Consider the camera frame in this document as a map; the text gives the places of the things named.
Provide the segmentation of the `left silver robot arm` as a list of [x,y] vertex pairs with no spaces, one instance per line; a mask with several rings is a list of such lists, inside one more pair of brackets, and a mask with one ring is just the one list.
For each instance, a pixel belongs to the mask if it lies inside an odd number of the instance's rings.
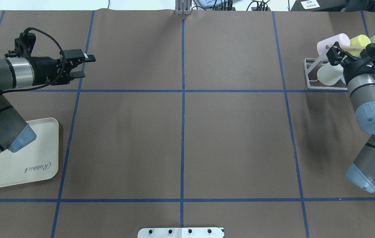
[[83,71],[73,72],[73,69],[96,61],[94,55],[88,55],[81,49],[63,50],[55,39],[52,41],[59,49],[58,59],[32,56],[36,41],[33,31],[50,38],[42,30],[26,28],[14,39],[14,50],[0,59],[0,153],[6,150],[15,153],[37,137],[4,94],[67,85],[74,79],[85,77]]

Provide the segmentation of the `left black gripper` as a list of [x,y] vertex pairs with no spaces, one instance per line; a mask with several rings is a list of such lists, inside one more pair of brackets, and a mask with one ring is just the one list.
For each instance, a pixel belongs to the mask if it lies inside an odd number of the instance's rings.
[[[38,32],[51,39],[59,49],[59,59],[49,56],[32,56]],[[67,85],[74,79],[84,78],[83,71],[73,72],[83,63],[96,62],[94,55],[87,55],[81,49],[63,50],[49,34],[37,28],[28,27],[14,39],[14,50],[5,54],[9,65],[13,88],[44,88]]]

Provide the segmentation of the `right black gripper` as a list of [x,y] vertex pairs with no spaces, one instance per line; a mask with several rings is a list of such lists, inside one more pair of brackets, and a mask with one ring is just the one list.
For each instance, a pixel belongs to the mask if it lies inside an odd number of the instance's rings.
[[360,53],[360,57],[351,55],[338,42],[329,49],[326,55],[332,66],[342,65],[343,78],[346,85],[357,76],[364,74],[375,75],[374,43],[368,44]]

